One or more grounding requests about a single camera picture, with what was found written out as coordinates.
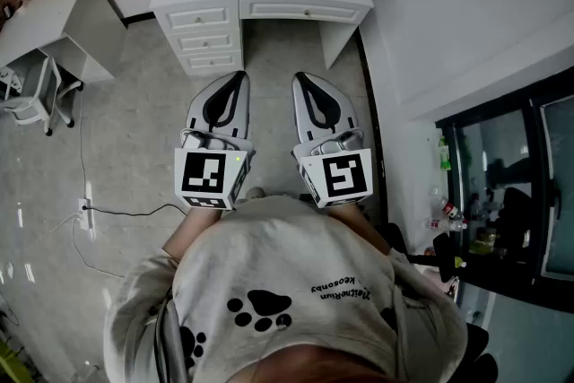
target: foot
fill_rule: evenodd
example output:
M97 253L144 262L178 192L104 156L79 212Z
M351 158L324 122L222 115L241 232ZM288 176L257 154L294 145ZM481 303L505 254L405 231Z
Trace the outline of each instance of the foot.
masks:
M265 198L266 194L263 188L261 187L253 187L245 194L246 200L255 200L258 198Z

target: green bottle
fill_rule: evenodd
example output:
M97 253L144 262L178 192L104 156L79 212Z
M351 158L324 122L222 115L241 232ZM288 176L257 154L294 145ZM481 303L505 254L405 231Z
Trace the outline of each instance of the green bottle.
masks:
M439 157L440 157L440 170L450 171L450 153L448 153L448 145L445 141L445 136L442 135L439 140Z

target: white wall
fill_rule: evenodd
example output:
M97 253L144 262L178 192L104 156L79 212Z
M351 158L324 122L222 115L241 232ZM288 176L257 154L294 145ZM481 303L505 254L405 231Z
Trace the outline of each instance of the white wall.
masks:
M574 0L373 0L361 25L377 101L389 219L410 250L433 235L443 185L434 122L574 65Z
M433 110L574 45L574 0L374 1L407 118L436 118ZM496 93L546 76L525 74ZM491 94L477 98L466 106Z

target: white baseboard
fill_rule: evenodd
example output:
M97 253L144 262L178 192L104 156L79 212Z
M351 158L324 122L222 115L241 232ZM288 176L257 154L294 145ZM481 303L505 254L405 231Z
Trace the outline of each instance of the white baseboard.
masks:
M109 0L112 8L120 18L129 18L137 14L149 13L152 0Z

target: white sweatshirt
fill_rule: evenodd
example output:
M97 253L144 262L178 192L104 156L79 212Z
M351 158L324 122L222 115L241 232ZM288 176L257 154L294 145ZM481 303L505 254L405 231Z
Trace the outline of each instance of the white sweatshirt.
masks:
M131 271L106 318L111 383L134 374L141 330L170 286L189 381L224 383L278 350L314 344L394 378L438 382L465 352L457 306L402 254L385 257L339 221L270 196L206 230L181 263L162 252Z

